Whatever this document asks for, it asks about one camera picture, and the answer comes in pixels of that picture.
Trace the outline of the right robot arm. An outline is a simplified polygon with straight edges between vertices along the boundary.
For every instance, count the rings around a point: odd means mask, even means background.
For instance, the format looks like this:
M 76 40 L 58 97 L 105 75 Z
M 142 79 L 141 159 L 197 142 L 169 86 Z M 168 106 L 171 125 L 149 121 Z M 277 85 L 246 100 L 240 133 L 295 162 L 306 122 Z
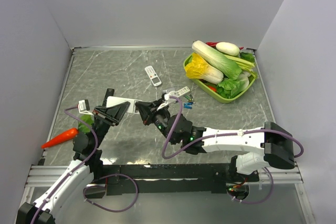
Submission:
M 250 130 L 216 130 L 199 127 L 182 113 L 170 115 L 165 102 L 135 103 L 144 125 L 154 124 L 166 138 L 162 157 L 171 159 L 181 152 L 192 155 L 219 151 L 241 151 L 231 158 L 229 175 L 243 180 L 254 171 L 273 167 L 289 170 L 295 166 L 292 135 L 274 122 Z

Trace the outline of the white remote control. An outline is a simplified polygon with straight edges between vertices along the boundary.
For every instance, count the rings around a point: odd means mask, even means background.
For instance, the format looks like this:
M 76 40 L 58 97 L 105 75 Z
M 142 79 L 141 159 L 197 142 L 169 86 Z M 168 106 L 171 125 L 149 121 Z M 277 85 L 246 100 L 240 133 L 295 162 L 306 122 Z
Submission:
M 117 105 L 126 105 L 126 107 L 127 107 L 126 113 L 140 114 L 139 110 L 135 106 L 135 103 L 139 102 L 139 101 L 140 100 L 137 100 L 137 99 L 129 99 L 129 98 L 109 96 L 107 98 L 106 107 L 112 107 L 112 106 L 117 106 Z

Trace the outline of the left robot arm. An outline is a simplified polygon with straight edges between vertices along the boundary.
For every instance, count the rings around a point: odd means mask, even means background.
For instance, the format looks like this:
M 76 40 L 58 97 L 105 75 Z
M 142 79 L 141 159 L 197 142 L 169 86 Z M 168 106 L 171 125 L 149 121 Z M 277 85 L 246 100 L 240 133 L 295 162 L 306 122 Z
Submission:
M 85 125 L 88 133 L 79 132 L 73 140 L 74 159 L 56 182 L 33 203 L 23 203 L 17 213 L 16 223 L 60 223 L 65 208 L 78 197 L 90 183 L 103 179 L 102 151 L 98 149 L 108 130 L 117 126 L 128 110 L 126 101 L 110 107 L 97 106 L 88 114 L 93 117 L 91 124 L 68 113 Z

